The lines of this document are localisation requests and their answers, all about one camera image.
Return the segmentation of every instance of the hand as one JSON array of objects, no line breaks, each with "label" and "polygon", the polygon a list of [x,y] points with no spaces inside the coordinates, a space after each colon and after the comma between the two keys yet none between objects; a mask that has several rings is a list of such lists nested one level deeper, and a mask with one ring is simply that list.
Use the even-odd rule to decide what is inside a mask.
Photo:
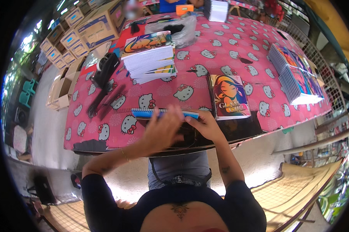
[{"label": "hand", "polygon": [[185,117],[185,121],[195,127],[206,139],[212,140],[213,143],[227,141],[221,129],[218,127],[216,120],[209,111],[190,109],[188,111],[199,113],[199,121],[190,116]]},{"label": "hand", "polygon": [[183,141],[183,135],[177,134],[183,122],[183,113],[180,106],[168,105],[168,112],[157,121],[159,109],[154,108],[154,113],[148,123],[141,139],[142,146],[149,153],[163,151],[177,141]]}]

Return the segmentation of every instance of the black top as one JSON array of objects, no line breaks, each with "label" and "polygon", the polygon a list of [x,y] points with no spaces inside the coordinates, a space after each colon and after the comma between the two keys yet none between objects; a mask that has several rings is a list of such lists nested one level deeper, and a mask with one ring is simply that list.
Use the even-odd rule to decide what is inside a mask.
[{"label": "black top", "polygon": [[266,216],[244,181],[233,181],[223,200],[215,191],[189,184],[167,185],[146,192],[130,209],[117,206],[110,188],[98,174],[82,180],[84,211],[88,226],[96,231],[137,231],[151,210],[163,204],[204,202],[217,211],[229,231],[266,231]]}]

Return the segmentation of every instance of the orange object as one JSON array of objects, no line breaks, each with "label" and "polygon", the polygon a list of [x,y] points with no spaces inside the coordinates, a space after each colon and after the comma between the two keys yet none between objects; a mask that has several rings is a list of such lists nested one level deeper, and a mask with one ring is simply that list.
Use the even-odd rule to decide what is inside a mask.
[{"label": "orange object", "polygon": [[176,15],[181,16],[183,14],[186,14],[188,11],[194,11],[194,5],[177,5],[176,6]]}]

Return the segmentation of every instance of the jeans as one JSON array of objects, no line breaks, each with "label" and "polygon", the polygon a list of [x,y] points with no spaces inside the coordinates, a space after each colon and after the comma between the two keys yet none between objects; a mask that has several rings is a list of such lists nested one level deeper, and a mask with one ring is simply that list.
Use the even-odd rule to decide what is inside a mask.
[{"label": "jeans", "polygon": [[[172,183],[201,186],[202,183],[192,180],[192,177],[205,179],[210,172],[207,151],[152,159],[154,169],[161,181],[168,180]],[[156,179],[150,160],[147,178],[149,179],[149,190],[160,189],[165,186],[164,183]],[[210,180],[207,181],[207,187],[210,188]]]}]

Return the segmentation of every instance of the bracelet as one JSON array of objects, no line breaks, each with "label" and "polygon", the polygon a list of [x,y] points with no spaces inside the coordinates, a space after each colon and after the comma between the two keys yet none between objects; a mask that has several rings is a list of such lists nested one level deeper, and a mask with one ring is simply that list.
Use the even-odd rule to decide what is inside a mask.
[{"label": "bracelet", "polygon": [[126,154],[124,153],[123,149],[121,149],[121,151],[122,151],[123,156],[127,159],[127,161],[128,161],[128,162],[131,162],[131,161],[128,159],[128,157],[126,156]]}]

